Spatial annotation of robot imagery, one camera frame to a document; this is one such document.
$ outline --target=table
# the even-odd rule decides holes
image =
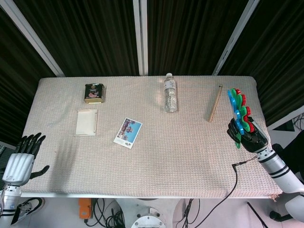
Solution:
[[[269,137],[248,76],[175,76],[178,112],[164,111],[164,76],[43,78],[24,135],[42,132],[33,171],[46,174],[23,186],[23,196],[222,198],[235,183],[231,164],[253,156],[227,135],[232,111],[226,91],[247,96],[252,117]],[[105,102],[86,104],[85,84],[103,83]],[[218,85],[222,94],[208,123]],[[75,136],[77,111],[97,109],[96,136]],[[129,117],[142,122],[132,149],[113,140]],[[236,198],[282,191],[257,161],[238,166]]]

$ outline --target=cable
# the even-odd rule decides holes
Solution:
[[[214,209],[217,208],[218,205],[220,205],[222,202],[224,202],[231,195],[231,193],[233,193],[233,191],[236,188],[237,183],[238,183],[237,182],[238,181],[238,175],[237,175],[238,173],[237,173],[236,165],[235,166],[233,166],[233,165],[232,165],[233,170],[236,173],[236,183],[234,184],[234,187],[232,188],[230,193],[221,202],[219,202],[217,205],[215,205],[215,207],[209,212],[209,214],[195,228],[199,227],[208,218],[208,216],[214,211]]]
[[[230,193],[221,202],[219,202],[217,205],[215,205],[215,207],[209,212],[209,214],[195,228],[199,227],[208,218],[208,216],[214,211],[214,209],[217,208],[218,205],[220,205],[222,202],[224,202],[233,193],[234,189],[236,189],[236,186],[238,184],[238,182],[237,182],[238,181],[237,166],[243,165],[243,164],[245,164],[245,163],[247,163],[247,162],[249,162],[251,160],[254,160],[255,158],[257,158],[257,155],[254,156],[254,157],[252,157],[251,159],[246,160],[246,161],[242,161],[242,162],[239,162],[239,163],[232,164],[232,168],[233,168],[234,172],[236,173],[236,182],[235,182],[232,190],[230,191]]]
[[[98,199],[96,199],[96,200],[94,201],[94,203],[93,203],[93,215],[94,215],[94,217],[95,217],[95,219],[96,219],[96,223],[94,223],[94,224],[92,224],[92,225],[89,225],[89,224],[87,223],[87,222],[88,222],[88,219],[85,219],[85,220],[84,220],[84,223],[85,223],[88,227],[93,227],[93,226],[95,226],[95,225],[98,223],[98,224],[100,224],[102,227],[106,228],[106,226],[103,225],[103,224],[100,222],[100,220],[101,220],[101,219],[103,218],[103,216],[104,216],[104,211],[105,211],[105,201],[104,201],[104,199],[102,199],[102,200],[103,200],[103,209],[102,209],[102,210],[100,209],[100,206],[99,206],[99,203],[98,203]],[[99,219],[97,218],[97,215],[96,215],[96,210],[95,210],[96,205],[98,206],[98,209],[99,209],[99,211],[100,211],[100,213],[101,213]]]
[[[258,215],[258,213],[256,212],[256,210],[253,208],[253,206],[247,202],[247,205],[250,207],[250,209],[253,211],[253,213],[256,215],[256,217],[258,218],[258,220],[260,220],[260,222],[262,223],[263,228],[268,228],[268,226],[266,225],[266,223],[262,220],[262,218]]]
[[[304,120],[304,113],[298,115],[297,117],[295,117],[295,118],[293,119],[293,125],[294,125],[297,129],[299,129],[300,131],[303,130],[303,128],[302,128],[302,120]]]
[[[96,219],[96,223],[89,225],[87,222],[88,220],[85,219],[84,222],[88,227],[93,227],[96,224],[101,225],[104,228],[125,228],[124,226],[124,220],[123,220],[123,211],[120,209],[117,213],[114,214],[114,209],[111,209],[111,214],[109,217],[105,217],[105,211],[107,210],[107,208],[114,202],[114,200],[109,203],[109,205],[105,208],[105,201],[103,200],[103,209],[101,210],[98,199],[95,200],[95,202],[93,203],[93,215]],[[100,218],[97,217],[96,214],[96,205],[101,213]]]
[[[193,199],[190,199],[190,200],[189,200],[188,205],[186,206],[186,209],[185,209],[185,211],[184,211],[183,218],[182,218],[180,221],[178,221],[178,223],[176,223],[175,228],[176,228],[177,225],[178,225],[180,222],[182,222],[184,219],[185,219],[185,221],[184,221],[182,227],[183,227],[183,228],[188,228],[188,225],[189,225],[188,215],[189,215],[189,212],[190,212],[190,209],[191,209],[192,201],[193,201]]]
[[[199,216],[199,212],[200,212],[200,199],[199,199],[199,209],[198,209],[198,213],[196,214],[196,217],[195,217],[195,219],[193,220],[193,222],[189,222],[189,224],[193,224],[193,223],[196,221],[196,219],[197,219],[198,216]]]

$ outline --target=water bottle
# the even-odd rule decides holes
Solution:
[[[171,73],[167,73],[165,79],[165,110],[168,113],[177,111],[176,84]]]

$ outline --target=white robotic hand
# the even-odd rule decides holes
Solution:
[[[241,140],[239,140],[235,120],[231,119],[227,130],[228,135],[235,142],[241,143],[247,151],[257,154],[259,163],[283,192],[300,193],[299,196],[288,201],[285,207],[294,219],[304,222],[304,185],[268,145],[268,139],[257,123],[251,117],[248,117],[248,120],[254,126],[253,132],[244,131],[244,135],[241,135]]]
[[[15,153],[10,156],[3,174],[2,180],[6,184],[15,186],[25,185],[29,179],[41,176],[49,169],[47,165],[43,170],[31,173],[40,145],[45,139],[45,135],[40,136],[41,133],[35,136],[33,134],[29,137],[24,136],[18,143]]]
[[[47,165],[41,171],[31,173],[40,145],[45,139],[45,135],[40,136],[41,133],[35,136],[24,136],[18,143],[15,153],[9,158],[2,178],[6,185],[0,191],[1,228],[10,227],[21,196],[21,186],[25,185],[29,179],[43,175],[49,169]]]

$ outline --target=black curtain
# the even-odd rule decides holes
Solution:
[[[0,141],[16,145],[39,79],[55,75],[2,9],[0,26]]]
[[[149,75],[211,75],[245,0],[148,0]]]
[[[139,75],[132,0],[14,0],[66,76]]]
[[[304,105],[304,1],[260,1],[220,74],[255,78],[267,125]]]

